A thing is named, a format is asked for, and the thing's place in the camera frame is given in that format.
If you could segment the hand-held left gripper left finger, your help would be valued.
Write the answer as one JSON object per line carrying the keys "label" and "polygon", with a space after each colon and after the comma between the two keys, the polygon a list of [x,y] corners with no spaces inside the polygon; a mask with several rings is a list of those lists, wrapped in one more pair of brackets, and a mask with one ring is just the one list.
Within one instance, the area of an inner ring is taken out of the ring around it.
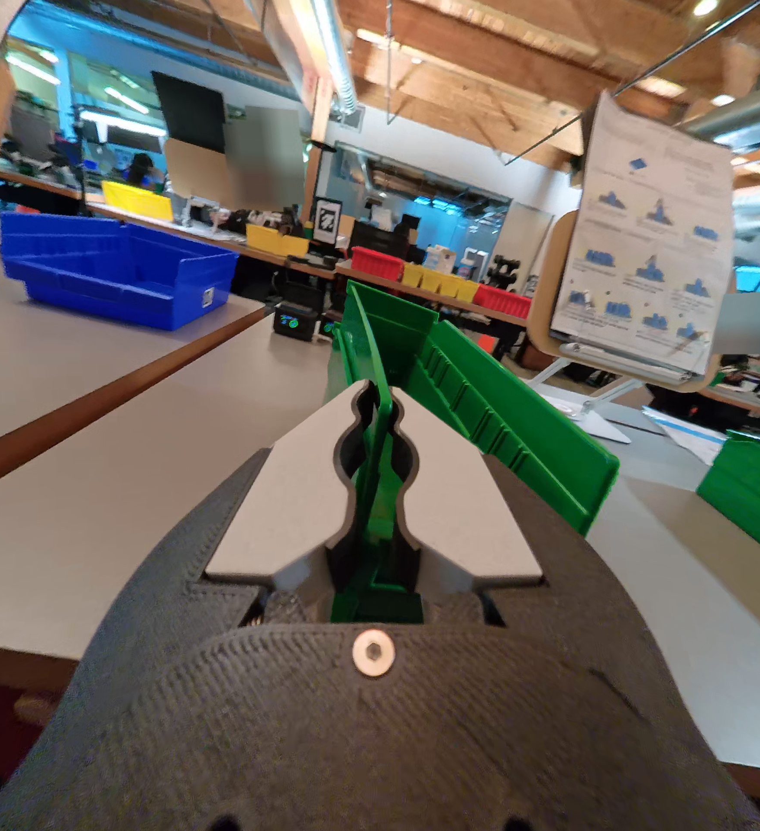
{"label": "hand-held left gripper left finger", "polygon": [[205,568],[222,583],[332,593],[357,527],[354,478],[366,459],[374,385],[359,380],[277,440]]}

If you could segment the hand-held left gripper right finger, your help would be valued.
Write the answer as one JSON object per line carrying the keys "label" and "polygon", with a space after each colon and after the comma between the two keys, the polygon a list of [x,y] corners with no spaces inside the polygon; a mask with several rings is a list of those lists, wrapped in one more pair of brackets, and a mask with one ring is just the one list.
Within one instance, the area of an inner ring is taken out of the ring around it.
{"label": "hand-held left gripper right finger", "polygon": [[482,452],[399,387],[393,550],[422,597],[536,586],[543,569]]}

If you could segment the grey desk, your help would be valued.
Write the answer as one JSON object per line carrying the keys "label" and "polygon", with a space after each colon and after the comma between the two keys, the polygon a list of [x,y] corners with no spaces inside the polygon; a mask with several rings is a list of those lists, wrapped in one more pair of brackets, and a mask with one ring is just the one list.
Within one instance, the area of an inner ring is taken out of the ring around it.
{"label": "grey desk", "polygon": [[175,332],[33,302],[0,261],[0,479],[264,317],[230,296]]}
{"label": "grey desk", "polygon": [[[0,685],[62,691],[146,554],[323,404],[328,341],[256,323],[0,479]],[[718,758],[760,769],[760,545],[696,493],[706,464],[640,411],[587,539],[634,599]]]}

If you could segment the red plastic bin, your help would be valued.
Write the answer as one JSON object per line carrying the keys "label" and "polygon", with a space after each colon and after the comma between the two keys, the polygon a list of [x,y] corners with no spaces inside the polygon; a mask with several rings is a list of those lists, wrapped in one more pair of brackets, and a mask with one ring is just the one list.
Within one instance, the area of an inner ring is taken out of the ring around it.
{"label": "red plastic bin", "polygon": [[351,253],[353,270],[391,282],[400,281],[404,270],[402,259],[362,246],[354,246]]}
{"label": "red plastic bin", "polygon": [[531,298],[494,286],[479,284],[473,304],[490,311],[502,312],[510,317],[526,319],[530,312]]}

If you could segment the white blue paper sheet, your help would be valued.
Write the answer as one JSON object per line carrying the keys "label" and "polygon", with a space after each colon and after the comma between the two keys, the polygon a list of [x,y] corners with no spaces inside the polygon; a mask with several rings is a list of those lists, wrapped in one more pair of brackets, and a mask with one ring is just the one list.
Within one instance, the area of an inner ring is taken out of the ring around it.
{"label": "white blue paper sheet", "polygon": [[722,447],[728,441],[728,437],[723,433],[677,419],[653,408],[643,406],[641,411],[676,445],[690,452],[707,466],[713,465]]}

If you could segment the large yellow bin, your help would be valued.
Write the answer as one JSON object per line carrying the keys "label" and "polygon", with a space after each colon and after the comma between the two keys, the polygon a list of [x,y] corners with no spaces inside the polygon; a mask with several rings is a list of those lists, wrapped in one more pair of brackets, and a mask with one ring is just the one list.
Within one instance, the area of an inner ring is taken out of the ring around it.
{"label": "large yellow bin", "polygon": [[174,214],[168,197],[125,183],[104,180],[101,183],[105,204],[146,219],[172,223]]}
{"label": "large yellow bin", "polygon": [[247,223],[246,238],[249,248],[282,258],[304,258],[310,241],[302,236],[280,234],[277,229]]}

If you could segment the blue plastic bin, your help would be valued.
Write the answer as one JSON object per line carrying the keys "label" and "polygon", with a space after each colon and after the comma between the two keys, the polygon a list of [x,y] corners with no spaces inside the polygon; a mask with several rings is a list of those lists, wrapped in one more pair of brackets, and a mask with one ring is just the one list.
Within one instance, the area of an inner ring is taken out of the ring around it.
{"label": "blue plastic bin", "polygon": [[29,299],[175,331],[224,306],[238,255],[114,219],[0,214],[5,275]]}

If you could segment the black screen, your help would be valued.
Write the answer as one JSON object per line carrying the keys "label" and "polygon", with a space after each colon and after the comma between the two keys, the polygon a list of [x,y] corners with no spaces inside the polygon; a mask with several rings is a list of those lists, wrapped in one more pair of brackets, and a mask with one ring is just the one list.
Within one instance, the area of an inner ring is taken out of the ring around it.
{"label": "black screen", "polygon": [[365,248],[379,254],[406,260],[410,242],[406,233],[395,233],[377,228],[370,223],[356,221],[350,238],[349,249]]}

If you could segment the wood-top workbench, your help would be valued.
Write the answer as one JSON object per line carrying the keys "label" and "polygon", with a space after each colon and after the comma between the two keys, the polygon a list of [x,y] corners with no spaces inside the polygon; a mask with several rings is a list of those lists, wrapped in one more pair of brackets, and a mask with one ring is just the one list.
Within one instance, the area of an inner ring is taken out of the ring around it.
{"label": "wood-top workbench", "polygon": [[709,400],[735,406],[760,418],[760,393],[741,390],[737,387],[716,385],[714,387],[704,387],[699,390],[699,394]]}

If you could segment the black white marker sign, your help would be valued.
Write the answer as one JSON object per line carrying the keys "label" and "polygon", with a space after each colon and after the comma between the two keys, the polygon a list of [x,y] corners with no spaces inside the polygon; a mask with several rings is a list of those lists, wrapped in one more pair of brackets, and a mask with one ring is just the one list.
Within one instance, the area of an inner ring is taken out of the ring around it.
{"label": "black white marker sign", "polygon": [[318,196],[312,210],[312,241],[335,247],[343,212],[340,200]]}

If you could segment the printed instruction sheet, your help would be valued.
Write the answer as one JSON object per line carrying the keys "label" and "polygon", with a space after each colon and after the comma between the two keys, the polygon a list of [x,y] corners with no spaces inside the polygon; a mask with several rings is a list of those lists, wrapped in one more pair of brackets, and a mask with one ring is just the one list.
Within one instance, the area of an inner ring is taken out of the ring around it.
{"label": "printed instruction sheet", "polygon": [[552,335],[702,376],[732,276],[731,151],[604,92],[582,170]]}

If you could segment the black disc floor lamp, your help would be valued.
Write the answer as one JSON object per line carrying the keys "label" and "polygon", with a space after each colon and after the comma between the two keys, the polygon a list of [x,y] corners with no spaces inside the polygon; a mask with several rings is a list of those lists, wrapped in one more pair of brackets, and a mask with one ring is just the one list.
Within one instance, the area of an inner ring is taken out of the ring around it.
{"label": "black disc floor lamp", "polygon": [[312,197],[324,194],[337,148],[325,142],[311,140],[304,149],[305,191]]}

